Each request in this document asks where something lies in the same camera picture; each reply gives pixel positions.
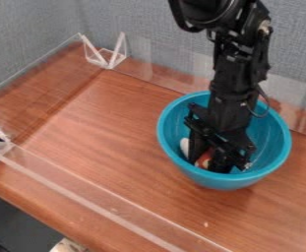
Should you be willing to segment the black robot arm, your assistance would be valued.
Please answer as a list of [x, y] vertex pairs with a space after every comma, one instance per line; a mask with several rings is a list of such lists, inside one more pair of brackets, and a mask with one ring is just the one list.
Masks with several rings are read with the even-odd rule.
[[214, 43], [214, 78], [206, 106], [188, 104], [188, 162], [208, 154], [206, 169], [227, 173], [248, 168], [256, 149], [246, 130], [267, 78], [271, 36], [268, 10], [260, 0], [168, 0], [179, 28], [206, 32]]

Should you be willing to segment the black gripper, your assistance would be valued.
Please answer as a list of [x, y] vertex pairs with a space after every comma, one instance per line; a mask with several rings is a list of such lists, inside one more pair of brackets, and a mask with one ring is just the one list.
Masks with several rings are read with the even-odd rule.
[[212, 102], [208, 106], [188, 104], [184, 124], [190, 129], [188, 161], [210, 159], [208, 170], [228, 173], [239, 164], [247, 164], [256, 149], [246, 130], [251, 109], [244, 101]]

